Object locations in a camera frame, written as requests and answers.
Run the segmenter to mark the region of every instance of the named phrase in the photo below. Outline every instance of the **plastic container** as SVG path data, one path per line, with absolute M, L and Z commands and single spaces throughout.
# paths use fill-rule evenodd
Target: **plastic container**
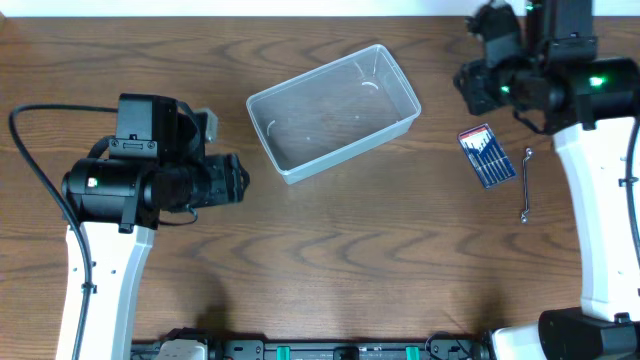
M 255 94 L 247 108 L 287 184 L 404 134 L 422 110 L 382 45 Z

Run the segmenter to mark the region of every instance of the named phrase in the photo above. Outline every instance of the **wood grain surface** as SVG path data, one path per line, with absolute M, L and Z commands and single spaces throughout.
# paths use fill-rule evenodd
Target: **wood grain surface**
M 601 55 L 640 58 L 640 20 L 598 19 Z M 261 90 L 372 44 L 394 55 L 423 107 L 409 132 L 287 186 L 251 125 Z M 135 339 L 176 327 L 270 339 L 424 339 L 534 321 L 579 304 L 580 255 L 565 175 L 548 138 L 504 109 L 468 115 L 451 77 L 481 56 L 462 18 L 8 19 L 0 114 L 22 103 L 117 106 L 175 97 L 220 117 L 209 153 L 236 152 L 245 201 L 161 228 L 144 271 Z M 458 133 L 489 123 L 521 179 L 485 191 Z M 108 114 L 25 114 L 18 128 L 59 184 Z M 0 127 L 0 358 L 53 357 L 66 288 L 65 222 Z

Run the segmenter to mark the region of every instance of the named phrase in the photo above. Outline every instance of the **silver tool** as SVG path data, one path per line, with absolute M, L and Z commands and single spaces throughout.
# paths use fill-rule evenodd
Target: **silver tool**
M 524 152 L 525 156 L 522 160 L 522 182 L 524 184 L 524 211 L 520 215 L 520 222 L 526 224 L 529 220 L 527 214 L 529 213 L 529 190 L 527 186 L 527 161 L 533 156 L 533 150 L 527 148 Z

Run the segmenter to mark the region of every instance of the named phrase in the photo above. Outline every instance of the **white backdrop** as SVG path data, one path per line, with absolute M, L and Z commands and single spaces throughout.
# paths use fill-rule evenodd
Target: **white backdrop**
M 486 0 L 0 0 L 6 16 L 471 15 Z M 525 0 L 509 1 L 519 15 Z M 594 0 L 596 15 L 640 15 L 640 0 Z

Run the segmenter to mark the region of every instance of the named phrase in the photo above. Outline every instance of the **green tape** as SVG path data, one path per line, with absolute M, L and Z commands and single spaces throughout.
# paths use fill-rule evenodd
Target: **green tape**
M 417 346 L 407 346 L 407 360 L 420 360 L 420 348 Z
M 278 346 L 278 349 L 276 349 L 276 360 L 290 360 L 290 359 L 291 359 L 291 349 L 288 346 Z

